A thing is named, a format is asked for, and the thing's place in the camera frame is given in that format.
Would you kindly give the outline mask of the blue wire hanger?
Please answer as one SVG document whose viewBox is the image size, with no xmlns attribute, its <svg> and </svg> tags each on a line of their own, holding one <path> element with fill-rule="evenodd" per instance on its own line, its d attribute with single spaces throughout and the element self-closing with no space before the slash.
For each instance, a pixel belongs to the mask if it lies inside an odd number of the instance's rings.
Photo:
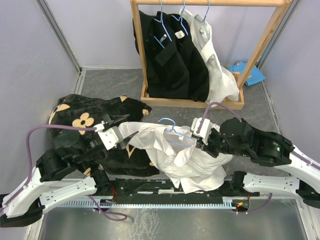
<svg viewBox="0 0 320 240">
<path fill-rule="evenodd" d="M 163 121 L 170 121 L 172 123 L 171 128 L 165 129 L 164 131 L 167 132 L 168 134 L 171 133 L 176 138 L 176 140 L 172 139 L 172 140 L 168 140 L 168 142 L 170 142 L 172 144 L 175 144 L 175 145 L 183 146 L 183 147 L 188 147 L 188 146 L 191 145 L 191 143 L 188 143 L 188 142 L 187 143 L 183 143 L 183 140 L 188 140 L 188 141 L 192 141 L 192 142 L 195 141 L 196 142 L 195 138 L 193 138 L 191 136 L 188 136 L 185 133 L 181 133 L 179 131 L 176 131 L 175 130 L 175 126 L 177 124 L 176 124 L 176 121 L 173 120 L 172 118 L 162 117 L 157 122 L 160 123 L 160 122 L 163 122 Z"/>
</svg>

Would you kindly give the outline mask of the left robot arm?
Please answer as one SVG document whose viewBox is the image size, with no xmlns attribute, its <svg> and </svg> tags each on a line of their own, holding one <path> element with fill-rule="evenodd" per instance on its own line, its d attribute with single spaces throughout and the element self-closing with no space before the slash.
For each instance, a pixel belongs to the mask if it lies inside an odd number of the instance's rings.
<svg viewBox="0 0 320 240">
<path fill-rule="evenodd" d="M 103 150 L 123 150 L 134 133 L 123 137 L 118 125 L 128 121 L 129 114 L 104 115 L 93 127 L 61 124 L 41 125 L 42 129 L 57 129 L 52 147 L 35 163 L 32 161 L 30 136 L 25 144 L 29 163 L 27 178 L 11 193 L 0 196 L 0 226 L 29 226 L 59 205 L 92 195 L 104 196 L 111 189 L 107 173 L 95 160 Z"/>
</svg>

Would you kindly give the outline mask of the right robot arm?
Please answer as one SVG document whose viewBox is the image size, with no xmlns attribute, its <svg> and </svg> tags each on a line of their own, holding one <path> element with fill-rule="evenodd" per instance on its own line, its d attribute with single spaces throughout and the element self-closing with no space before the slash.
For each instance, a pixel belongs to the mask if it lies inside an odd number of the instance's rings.
<svg viewBox="0 0 320 240">
<path fill-rule="evenodd" d="M 207 118 L 194 118 L 191 132 L 197 147 L 214 158 L 222 154 L 248 157 L 254 164 L 290 174 L 277 177 L 235 171 L 229 182 L 234 195 L 286 195 L 320 207 L 320 164 L 281 134 L 262 131 L 237 117 L 224 121 L 219 129 Z"/>
</svg>

